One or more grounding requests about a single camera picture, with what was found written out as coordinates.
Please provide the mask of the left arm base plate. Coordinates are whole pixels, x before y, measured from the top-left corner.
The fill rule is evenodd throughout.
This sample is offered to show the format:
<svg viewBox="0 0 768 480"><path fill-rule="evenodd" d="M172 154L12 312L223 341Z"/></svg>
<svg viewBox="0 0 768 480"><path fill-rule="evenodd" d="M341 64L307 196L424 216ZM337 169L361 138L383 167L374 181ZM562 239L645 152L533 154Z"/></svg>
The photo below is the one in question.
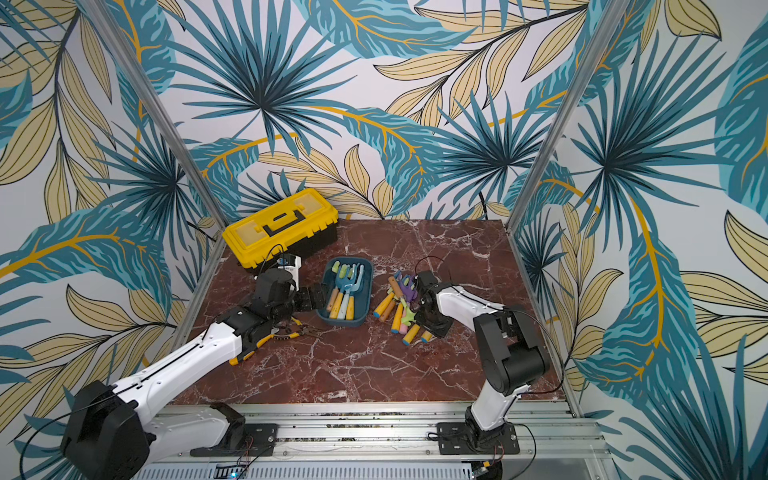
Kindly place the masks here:
<svg viewBox="0 0 768 480"><path fill-rule="evenodd" d="M244 457L273 455L278 425L274 423L246 423L233 433L227 432L223 440L213 447L195 448L191 457Z"/></svg>

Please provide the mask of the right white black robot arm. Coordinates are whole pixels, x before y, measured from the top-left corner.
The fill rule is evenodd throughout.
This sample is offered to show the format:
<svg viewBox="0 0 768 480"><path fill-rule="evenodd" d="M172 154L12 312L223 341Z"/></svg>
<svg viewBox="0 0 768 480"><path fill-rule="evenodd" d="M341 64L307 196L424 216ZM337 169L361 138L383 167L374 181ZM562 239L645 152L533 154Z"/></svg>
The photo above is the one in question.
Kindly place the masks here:
<svg viewBox="0 0 768 480"><path fill-rule="evenodd" d="M488 443L506 427L515 400L550 369L545 341L533 319L442 282L431 272L417 274L416 289L418 326L443 338L458 322L475 334L485 383L465 414L465 431L468 439Z"/></svg>

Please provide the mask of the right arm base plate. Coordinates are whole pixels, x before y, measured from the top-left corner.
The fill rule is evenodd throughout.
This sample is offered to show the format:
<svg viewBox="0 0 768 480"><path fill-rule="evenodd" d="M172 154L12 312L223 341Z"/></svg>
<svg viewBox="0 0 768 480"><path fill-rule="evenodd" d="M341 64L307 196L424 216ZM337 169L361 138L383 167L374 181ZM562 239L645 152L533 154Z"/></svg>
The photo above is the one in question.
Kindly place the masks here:
<svg viewBox="0 0 768 480"><path fill-rule="evenodd" d="M431 435L438 443L441 455L516 455L520 453L514 426L501 426L484 431L466 422L441 422Z"/></svg>

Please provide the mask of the green rake wooden handle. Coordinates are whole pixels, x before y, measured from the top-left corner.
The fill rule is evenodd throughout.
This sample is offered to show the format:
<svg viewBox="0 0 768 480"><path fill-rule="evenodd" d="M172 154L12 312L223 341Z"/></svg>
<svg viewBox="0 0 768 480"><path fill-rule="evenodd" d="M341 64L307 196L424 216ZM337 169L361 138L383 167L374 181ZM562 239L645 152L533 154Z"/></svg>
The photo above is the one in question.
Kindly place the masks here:
<svg viewBox="0 0 768 480"><path fill-rule="evenodd" d="M329 299L328 299L328 303L326 305L326 311L327 312L331 312L331 310L333 308L333 305L334 305L334 302L335 302L335 300L336 300L336 298L338 296L338 292L339 292L338 283L339 283L339 281L341 279L341 270L342 270L341 262L340 261L336 261L333 264L332 269L331 269L332 273L334 274L334 281L333 281L333 288L331 290L331 293L330 293Z"/></svg>

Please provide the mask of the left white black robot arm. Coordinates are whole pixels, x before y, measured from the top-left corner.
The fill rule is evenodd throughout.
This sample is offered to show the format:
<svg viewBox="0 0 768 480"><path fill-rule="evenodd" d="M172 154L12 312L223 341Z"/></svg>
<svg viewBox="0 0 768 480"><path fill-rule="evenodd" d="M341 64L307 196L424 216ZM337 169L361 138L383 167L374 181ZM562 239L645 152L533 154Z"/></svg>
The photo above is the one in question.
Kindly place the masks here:
<svg viewBox="0 0 768 480"><path fill-rule="evenodd" d="M236 449L245 419L226 404L171 420L156 416L218 366L247 360L279 323L326 303L323 285L300 287L293 272L266 270L242 304L159 362L112 384L83 387L62 437L62 455L87 479L130 479L145 465L185 451Z"/></svg>

